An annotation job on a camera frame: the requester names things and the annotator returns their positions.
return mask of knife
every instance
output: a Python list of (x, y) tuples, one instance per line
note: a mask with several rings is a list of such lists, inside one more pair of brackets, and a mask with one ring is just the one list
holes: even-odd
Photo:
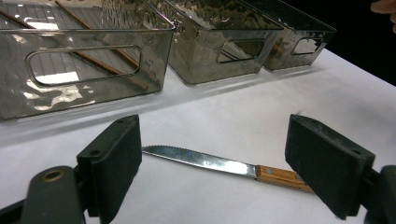
[(261, 182), (314, 192), (293, 171), (281, 170), (263, 165), (252, 165), (240, 161), (231, 161), (181, 147), (147, 146), (142, 147), (142, 151), (149, 155), (172, 161), (179, 161), (201, 168), (243, 175)]

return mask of chopsticks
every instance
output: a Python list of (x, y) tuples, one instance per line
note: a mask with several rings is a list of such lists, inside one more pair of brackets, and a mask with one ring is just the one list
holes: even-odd
[[(55, 1), (55, 4), (58, 5), (58, 7), (60, 7), (61, 9), (63, 9), (64, 12), (66, 12), (68, 16), (70, 16), (75, 21), (77, 21), (82, 27), (84, 27), (85, 29), (88, 29), (88, 30), (92, 29), (91, 26), (87, 22), (80, 19), (75, 13), (73, 13), (71, 10), (69, 10), (67, 7), (65, 7), (61, 2)], [(124, 51), (122, 51), (120, 49), (114, 49), (114, 51), (127, 63), (132, 64), (136, 69), (139, 67), (139, 63), (134, 58), (129, 56), (127, 53), (125, 53)], [(155, 75), (150, 72), (148, 72), (148, 77), (151, 78), (151, 80), (153, 80), (155, 82), (160, 82), (160, 80), (158, 78), (156, 78)]]
[[(9, 19), (11, 21), (14, 21), (15, 23), (17, 23), (18, 25), (20, 25), (20, 26), (22, 26), (24, 28), (35, 29), (34, 26), (26, 23), (25, 21), (20, 21), (20, 20), (18, 20), (16, 18), (10, 16), (9, 14), (7, 14), (5, 11), (3, 11), (1, 9), (0, 9), (0, 15), (6, 17), (7, 19)], [(92, 63), (92, 64), (96, 65), (97, 67), (107, 71), (111, 75), (115, 75), (116, 76), (116, 75), (122, 75), (123, 74), (120, 70), (118, 70), (118, 69), (116, 69), (116, 68), (114, 68), (114, 67), (112, 67), (112, 66), (110, 66), (110, 65), (108, 65), (106, 63), (103, 63), (103, 62), (93, 58), (92, 56), (90, 56), (87, 53), (80, 52), (80, 51), (73, 51), (72, 53), (77, 55), (81, 59), (83, 59), (83, 60), (85, 60), (85, 61), (87, 61), (89, 63)], [(130, 77), (129, 80), (131, 81), (132, 84), (136, 85), (137, 87), (139, 87), (143, 91), (146, 91), (148, 89), (148, 86), (146, 84), (141, 83), (138, 80), (135, 80), (135, 78)]]

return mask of wooden knife handle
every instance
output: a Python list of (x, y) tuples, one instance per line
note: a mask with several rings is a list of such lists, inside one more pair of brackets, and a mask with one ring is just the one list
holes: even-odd
[(276, 184), (288, 188), (300, 189), (314, 192), (306, 183), (293, 171), (281, 170), (274, 167), (256, 165), (257, 180), (261, 182)]

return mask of plastic storage bin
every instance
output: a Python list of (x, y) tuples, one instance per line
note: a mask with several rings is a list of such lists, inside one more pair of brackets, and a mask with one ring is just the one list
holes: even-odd
[(0, 1), (0, 120), (162, 90), (175, 27), (152, 5), (60, 2)]
[(282, 27), (233, 0), (150, 0), (176, 25), (169, 64), (190, 85), (257, 73)]
[(264, 16), (283, 28), (264, 67), (279, 69), (311, 65), (329, 43), (336, 30), (279, 0), (247, 0)]

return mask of white tablecloth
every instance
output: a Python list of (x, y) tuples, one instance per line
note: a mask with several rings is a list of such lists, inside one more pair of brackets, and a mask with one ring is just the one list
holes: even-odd
[[(0, 207), (24, 199), (30, 179), (77, 154), (112, 121), (140, 117), (143, 146), (187, 147), (290, 169), (284, 149), (290, 114), (327, 124), (396, 164), (396, 88), (323, 50), (302, 69), (190, 87), (168, 67), (160, 93), (0, 123)], [(316, 196), (143, 155), (113, 223), (363, 223), (340, 220)], [(99, 223), (88, 218), (88, 223)]]

